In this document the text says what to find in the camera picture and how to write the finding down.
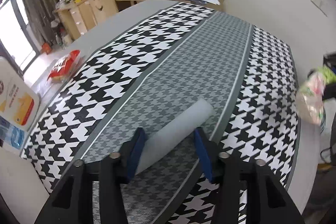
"foam roller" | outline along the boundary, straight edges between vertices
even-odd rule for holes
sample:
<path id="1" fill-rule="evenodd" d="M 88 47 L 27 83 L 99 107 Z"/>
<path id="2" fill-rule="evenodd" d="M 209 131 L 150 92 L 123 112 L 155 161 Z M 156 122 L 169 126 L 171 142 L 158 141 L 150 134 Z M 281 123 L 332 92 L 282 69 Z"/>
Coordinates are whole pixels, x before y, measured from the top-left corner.
<path id="1" fill-rule="evenodd" d="M 162 159 L 213 113 L 214 110 L 212 106 L 206 100 L 199 99 L 156 134 L 151 136 L 145 142 L 136 174 L 139 174 Z"/>

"metal bolt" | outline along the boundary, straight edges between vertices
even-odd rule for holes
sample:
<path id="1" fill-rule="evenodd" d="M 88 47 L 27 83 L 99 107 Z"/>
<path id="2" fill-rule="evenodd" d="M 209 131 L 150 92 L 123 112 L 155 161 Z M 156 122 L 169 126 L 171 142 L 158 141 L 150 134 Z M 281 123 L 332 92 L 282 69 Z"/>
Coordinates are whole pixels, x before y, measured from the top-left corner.
<path id="1" fill-rule="evenodd" d="M 76 167 L 80 167 L 84 164 L 83 160 L 76 160 L 73 165 Z"/>
<path id="2" fill-rule="evenodd" d="M 263 159 L 257 159 L 255 161 L 256 164 L 258 164 L 259 166 L 264 166 L 266 165 L 266 161 L 264 161 Z"/>
<path id="3" fill-rule="evenodd" d="M 121 154 L 119 152 L 112 152 L 110 153 L 110 158 L 111 159 L 117 159 L 121 156 Z"/>
<path id="4" fill-rule="evenodd" d="M 222 159 L 228 159 L 228 157 L 230 157 L 230 154 L 226 152 L 220 152 L 218 156 Z"/>

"red package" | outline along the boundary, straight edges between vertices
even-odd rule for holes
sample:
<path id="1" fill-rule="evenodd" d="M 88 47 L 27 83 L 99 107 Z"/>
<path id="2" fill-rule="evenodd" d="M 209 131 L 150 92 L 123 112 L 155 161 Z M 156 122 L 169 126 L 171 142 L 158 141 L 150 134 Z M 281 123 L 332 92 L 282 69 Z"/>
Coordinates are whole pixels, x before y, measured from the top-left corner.
<path id="1" fill-rule="evenodd" d="M 58 60 L 49 73 L 48 79 L 54 83 L 61 83 L 70 77 L 78 63 L 80 52 L 80 50 L 74 50 Z"/>

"glass door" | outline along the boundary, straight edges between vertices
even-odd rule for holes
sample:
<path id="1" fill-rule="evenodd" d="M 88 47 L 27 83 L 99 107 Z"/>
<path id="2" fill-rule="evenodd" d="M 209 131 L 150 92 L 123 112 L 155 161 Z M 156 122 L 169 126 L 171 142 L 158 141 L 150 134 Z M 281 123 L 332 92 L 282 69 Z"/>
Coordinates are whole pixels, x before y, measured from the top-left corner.
<path id="1" fill-rule="evenodd" d="M 0 5 L 0 43 L 9 54 L 7 59 L 16 64 L 19 74 L 23 74 L 39 55 L 27 26 L 28 18 L 22 0 L 3 0 Z"/>

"blue package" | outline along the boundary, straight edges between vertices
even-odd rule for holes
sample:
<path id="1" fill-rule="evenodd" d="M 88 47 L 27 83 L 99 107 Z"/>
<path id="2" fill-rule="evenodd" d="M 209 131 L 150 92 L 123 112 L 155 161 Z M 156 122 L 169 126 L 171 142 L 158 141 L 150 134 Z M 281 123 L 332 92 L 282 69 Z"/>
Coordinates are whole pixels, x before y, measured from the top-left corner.
<path id="1" fill-rule="evenodd" d="M 20 149 L 25 140 L 25 132 L 0 116 L 0 139 L 16 149 Z"/>

